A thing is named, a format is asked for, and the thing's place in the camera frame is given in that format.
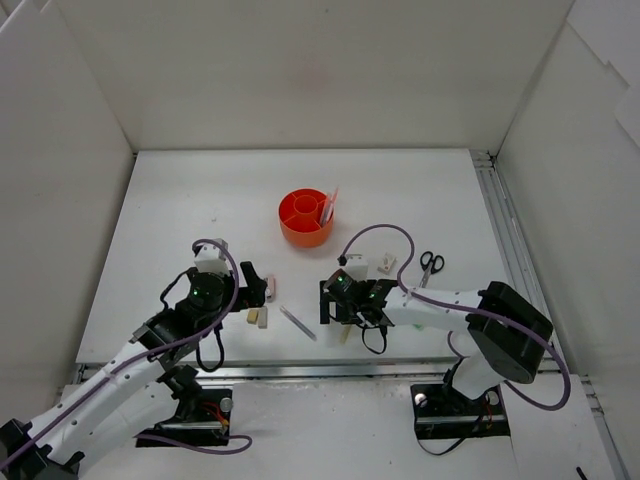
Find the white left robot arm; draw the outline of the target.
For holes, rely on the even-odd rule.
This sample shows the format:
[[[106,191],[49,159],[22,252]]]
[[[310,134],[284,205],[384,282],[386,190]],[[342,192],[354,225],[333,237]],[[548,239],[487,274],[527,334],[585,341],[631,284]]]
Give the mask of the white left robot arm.
[[[250,262],[235,274],[185,271],[186,297],[147,320],[119,353],[73,394],[28,422],[1,428],[1,472],[8,479],[80,479],[137,434],[199,409],[194,368],[182,359],[230,312],[257,308],[267,283]]]

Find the purple clear gel pen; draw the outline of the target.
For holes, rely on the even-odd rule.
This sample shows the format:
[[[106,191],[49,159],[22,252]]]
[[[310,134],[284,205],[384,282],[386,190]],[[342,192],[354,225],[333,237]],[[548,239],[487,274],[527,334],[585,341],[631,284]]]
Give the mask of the purple clear gel pen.
[[[284,315],[284,317],[289,320],[296,328],[298,328],[307,338],[309,338],[311,341],[317,340],[317,336],[315,335],[315,333],[310,328],[308,328],[300,319],[293,315],[285,306],[280,306],[279,310]]]

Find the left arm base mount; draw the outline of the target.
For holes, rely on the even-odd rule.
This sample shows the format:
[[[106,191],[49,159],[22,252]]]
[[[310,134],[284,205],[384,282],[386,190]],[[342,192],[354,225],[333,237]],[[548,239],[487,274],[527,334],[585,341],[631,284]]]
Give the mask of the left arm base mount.
[[[136,438],[137,448],[172,447],[159,437],[193,447],[226,447],[229,444],[231,413],[222,409],[232,400],[229,388],[203,388],[196,380],[197,371],[188,365],[174,367],[158,383],[167,386],[177,401],[174,413],[166,420],[144,430]]]

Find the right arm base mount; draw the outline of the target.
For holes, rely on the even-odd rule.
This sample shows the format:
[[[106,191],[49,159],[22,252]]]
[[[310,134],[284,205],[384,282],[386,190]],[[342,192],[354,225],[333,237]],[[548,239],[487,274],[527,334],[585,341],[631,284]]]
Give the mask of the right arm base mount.
[[[447,383],[412,383],[413,431],[428,455],[443,457],[474,439],[510,437],[506,408],[497,386],[469,399]]]

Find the orange highlighter pen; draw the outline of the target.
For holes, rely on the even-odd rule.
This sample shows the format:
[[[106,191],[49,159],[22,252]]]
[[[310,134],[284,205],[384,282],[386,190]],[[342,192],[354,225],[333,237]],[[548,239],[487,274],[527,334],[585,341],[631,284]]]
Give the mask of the orange highlighter pen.
[[[337,196],[339,193],[339,187],[336,187],[336,189],[334,190],[333,194],[329,197],[329,201],[327,204],[327,209],[326,209],[326,218],[330,219],[332,214],[333,214],[333,210],[335,208],[335,203],[337,201]]]

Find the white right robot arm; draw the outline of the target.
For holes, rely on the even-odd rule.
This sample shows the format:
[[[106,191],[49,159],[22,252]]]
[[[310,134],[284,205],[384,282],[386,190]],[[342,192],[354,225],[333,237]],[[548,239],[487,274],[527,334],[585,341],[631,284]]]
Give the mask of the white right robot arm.
[[[356,280],[337,270],[320,283],[321,321],[365,329],[422,325],[467,334],[477,351],[446,375],[445,405],[464,412],[505,382],[534,382],[552,323],[509,285],[472,291],[405,289],[395,280]]]

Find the yellow clear gel pen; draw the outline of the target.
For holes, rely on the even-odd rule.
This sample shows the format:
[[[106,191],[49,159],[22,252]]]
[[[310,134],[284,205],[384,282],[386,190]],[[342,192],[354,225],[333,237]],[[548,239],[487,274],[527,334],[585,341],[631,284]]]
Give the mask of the yellow clear gel pen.
[[[339,344],[340,345],[345,345],[346,344],[346,342],[347,342],[347,340],[349,338],[350,332],[351,332],[351,326],[350,325],[347,325],[347,326],[345,326],[343,328],[342,333],[341,333],[340,338],[339,338]]]

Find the orange round compartment container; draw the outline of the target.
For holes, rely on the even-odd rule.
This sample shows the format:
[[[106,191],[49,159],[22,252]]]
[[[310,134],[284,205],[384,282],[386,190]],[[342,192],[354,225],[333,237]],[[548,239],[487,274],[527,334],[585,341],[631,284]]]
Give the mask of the orange round compartment container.
[[[328,200],[326,193],[312,188],[297,189],[283,197],[278,218],[282,235],[290,245],[311,249],[328,240],[333,230],[333,217],[321,223]]]

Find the blue clear gel pen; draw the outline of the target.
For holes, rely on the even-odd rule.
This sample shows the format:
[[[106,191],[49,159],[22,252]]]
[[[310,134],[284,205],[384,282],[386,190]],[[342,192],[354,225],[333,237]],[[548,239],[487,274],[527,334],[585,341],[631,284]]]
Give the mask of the blue clear gel pen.
[[[327,222],[328,222],[328,219],[326,218],[326,209],[327,209],[327,204],[328,204],[328,201],[329,201],[329,197],[330,197],[330,196],[327,196],[327,197],[325,198],[325,202],[324,202],[323,210],[322,210],[322,212],[321,212],[320,221],[319,221],[319,225],[320,225],[321,227],[324,227],[324,226],[327,224]]]

